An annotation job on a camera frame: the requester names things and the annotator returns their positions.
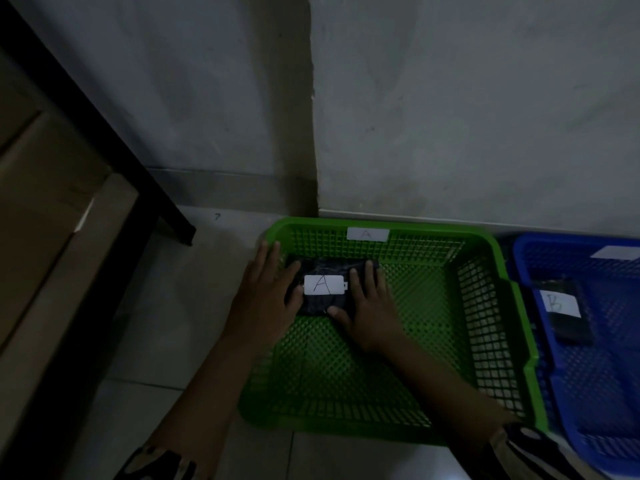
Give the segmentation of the person's right hand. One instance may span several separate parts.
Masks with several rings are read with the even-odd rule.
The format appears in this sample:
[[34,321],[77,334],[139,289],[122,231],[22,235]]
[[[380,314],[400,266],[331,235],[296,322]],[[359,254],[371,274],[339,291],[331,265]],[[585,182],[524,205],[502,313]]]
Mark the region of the person's right hand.
[[382,355],[396,342],[406,338],[384,270],[375,268],[368,260],[364,286],[354,269],[349,273],[349,280],[356,311],[351,318],[352,326],[342,328],[361,349]]

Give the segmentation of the person's left hand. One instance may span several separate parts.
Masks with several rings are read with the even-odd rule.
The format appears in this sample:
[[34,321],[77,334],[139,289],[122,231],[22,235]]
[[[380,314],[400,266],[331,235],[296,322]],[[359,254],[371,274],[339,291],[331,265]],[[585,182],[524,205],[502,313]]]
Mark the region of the person's left hand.
[[283,338],[303,303],[303,288],[289,290],[300,262],[279,269],[281,244],[263,241],[233,298],[223,336],[264,352]]

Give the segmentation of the black package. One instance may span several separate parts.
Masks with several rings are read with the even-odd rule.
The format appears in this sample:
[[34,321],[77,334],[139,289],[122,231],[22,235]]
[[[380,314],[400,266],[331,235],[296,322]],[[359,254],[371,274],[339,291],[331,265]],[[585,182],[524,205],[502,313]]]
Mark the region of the black package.
[[366,259],[335,258],[335,257],[304,257],[290,254],[285,266],[292,261],[300,261],[301,268],[298,276],[300,284],[306,274],[339,274],[348,282],[348,290],[341,296],[306,296],[303,294],[303,304],[298,311],[299,316],[318,317],[327,315],[327,308],[337,306],[345,310],[350,318],[355,316],[356,305],[350,288],[349,273],[356,270],[361,285],[364,286]]
[[555,313],[549,314],[545,311],[548,315],[548,320],[556,341],[581,346],[592,346],[594,344],[595,339],[587,318],[586,305],[580,297],[579,286],[576,282],[571,279],[535,280],[532,282],[532,285],[537,291],[552,290],[571,294],[575,296],[579,302],[581,318]]

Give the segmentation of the person's left forearm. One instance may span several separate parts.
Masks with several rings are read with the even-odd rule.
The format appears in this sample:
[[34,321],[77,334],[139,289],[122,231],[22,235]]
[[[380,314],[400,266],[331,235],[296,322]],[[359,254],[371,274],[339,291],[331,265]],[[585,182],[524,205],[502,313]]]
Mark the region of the person's left forearm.
[[244,384],[269,347],[253,336],[222,336],[147,443],[194,461],[213,476]]

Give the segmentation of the person's right forearm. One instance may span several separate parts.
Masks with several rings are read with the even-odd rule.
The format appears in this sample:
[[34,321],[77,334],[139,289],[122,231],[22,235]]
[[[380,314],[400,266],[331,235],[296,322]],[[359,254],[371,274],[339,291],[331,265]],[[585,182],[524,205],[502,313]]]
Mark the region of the person's right forearm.
[[460,463],[478,463],[492,436],[503,426],[519,422],[407,336],[380,357],[409,389]]

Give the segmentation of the white paper label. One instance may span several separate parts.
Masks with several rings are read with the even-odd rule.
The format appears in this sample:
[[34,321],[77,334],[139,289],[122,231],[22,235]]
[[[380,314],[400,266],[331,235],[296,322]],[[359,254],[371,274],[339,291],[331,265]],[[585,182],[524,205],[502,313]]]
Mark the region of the white paper label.
[[640,246],[607,245],[590,256],[594,259],[633,261],[640,259]]
[[306,274],[303,293],[306,296],[341,296],[348,290],[348,282],[339,274]]
[[547,313],[582,317],[579,302],[575,296],[552,290],[539,290],[538,292]]
[[388,228],[365,228],[350,226],[347,228],[348,241],[387,242],[390,235]]

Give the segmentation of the green plastic basket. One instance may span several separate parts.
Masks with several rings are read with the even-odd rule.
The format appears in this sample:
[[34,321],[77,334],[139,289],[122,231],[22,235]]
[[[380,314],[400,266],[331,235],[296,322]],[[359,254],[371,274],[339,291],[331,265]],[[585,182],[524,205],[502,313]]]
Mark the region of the green plastic basket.
[[548,432],[524,300],[498,241],[460,225],[286,217],[265,241],[291,298],[304,275],[346,281],[351,308],[302,308],[238,402],[259,428],[482,443],[512,420]]

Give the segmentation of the patterned shirt sleeve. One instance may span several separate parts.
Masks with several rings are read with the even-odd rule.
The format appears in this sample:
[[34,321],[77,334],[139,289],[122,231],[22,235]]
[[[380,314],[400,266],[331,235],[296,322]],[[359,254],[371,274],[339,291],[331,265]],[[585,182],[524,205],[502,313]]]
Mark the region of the patterned shirt sleeve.
[[212,476],[176,452],[144,445],[130,455],[113,480],[212,480]]
[[536,428],[512,422],[483,449],[481,468],[492,480],[612,480]]

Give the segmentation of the brown cardboard box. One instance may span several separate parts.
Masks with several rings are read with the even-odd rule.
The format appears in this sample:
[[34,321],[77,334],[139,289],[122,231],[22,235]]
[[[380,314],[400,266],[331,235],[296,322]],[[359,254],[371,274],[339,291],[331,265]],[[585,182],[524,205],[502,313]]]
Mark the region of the brown cardboard box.
[[0,457],[137,197],[0,48]]

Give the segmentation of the blue plastic basket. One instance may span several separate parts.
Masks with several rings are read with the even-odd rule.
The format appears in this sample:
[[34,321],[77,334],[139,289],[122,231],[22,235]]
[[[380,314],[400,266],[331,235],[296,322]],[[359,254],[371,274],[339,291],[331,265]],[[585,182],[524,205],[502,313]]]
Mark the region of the blue plastic basket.
[[[500,245],[539,350],[536,377],[551,432],[590,465],[640,477],[640,259],[590,258],[607,245],[640,246],[640,239],[530,232]],[[532,282],[560,279],[579,286],[592,346],[556,341]]]

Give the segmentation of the black metal table frame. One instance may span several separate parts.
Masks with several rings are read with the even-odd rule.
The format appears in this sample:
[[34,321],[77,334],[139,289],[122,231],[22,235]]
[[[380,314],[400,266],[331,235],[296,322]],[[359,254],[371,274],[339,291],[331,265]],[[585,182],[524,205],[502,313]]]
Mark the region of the black metal table frame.
[[192,245],[196,227],[103,117],[9,0],[0,0],[0,48],[107,163],[157,211],[178,240]]

